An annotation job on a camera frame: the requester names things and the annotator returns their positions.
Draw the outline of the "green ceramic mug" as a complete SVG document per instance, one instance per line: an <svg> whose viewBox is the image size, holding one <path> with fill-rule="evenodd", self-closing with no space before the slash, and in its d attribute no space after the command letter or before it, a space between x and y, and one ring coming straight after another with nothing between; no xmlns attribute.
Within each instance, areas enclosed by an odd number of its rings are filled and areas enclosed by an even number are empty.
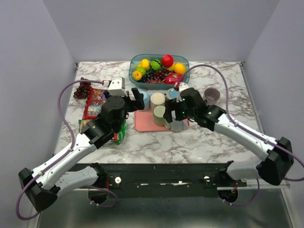
<svg viewBox="0 0 304 228"><path fill-rule="evenodd" d="M159 127L170 129L170 124L164 119L165 106L159 105L153 110L153 123Z"/></svg>

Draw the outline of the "purple ceramic mug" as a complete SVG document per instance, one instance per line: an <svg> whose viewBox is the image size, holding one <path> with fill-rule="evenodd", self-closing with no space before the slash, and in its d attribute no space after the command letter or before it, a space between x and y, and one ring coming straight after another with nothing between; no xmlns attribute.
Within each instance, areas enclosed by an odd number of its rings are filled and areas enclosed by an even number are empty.
<svg viewBox="0 0 304 228"><path fill-rule="evenodd" d="M220 91L216 88L209 87L203 93L203 100L207 105L215 105L220 99Z"/></svg>

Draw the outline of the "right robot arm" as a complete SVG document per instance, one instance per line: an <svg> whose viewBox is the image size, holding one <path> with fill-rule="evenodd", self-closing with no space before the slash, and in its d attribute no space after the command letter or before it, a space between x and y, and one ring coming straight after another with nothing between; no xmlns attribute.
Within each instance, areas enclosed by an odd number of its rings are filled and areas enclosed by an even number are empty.
<svg viewBox="0 0 304 228"><path fill-rule="evenodd" d="M207 105L200 93L190 87L179 91L178 97L165 103L164 119L188 119L200 127L222 134L251 151L257 159L245 162L232 161L219 173L218 180L229 186L240 179L263 179L278 186L294 163L291 142L282 137L267 136L232 118L227 111Z"/></svg>

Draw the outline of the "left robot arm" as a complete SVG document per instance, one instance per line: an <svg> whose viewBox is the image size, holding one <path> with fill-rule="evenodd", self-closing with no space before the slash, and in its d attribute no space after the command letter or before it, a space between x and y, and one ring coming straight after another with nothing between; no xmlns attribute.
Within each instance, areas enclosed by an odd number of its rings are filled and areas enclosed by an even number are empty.
<svg viewBox="0 0 304 228"><path fill-rule="evenodd" d="M72 136L72 142L42 165L19 173L25 194L36 212L50 207L57 198L71 190L93 185L102 187L106 172L98 164L88 165L81 171L69 172L75 164L90 153L111 141L124 127L128 114L144 109L143 94L132 88L132 100L123 89L106 90L106 102L100 114L88 122L80 133Z"/></svg>

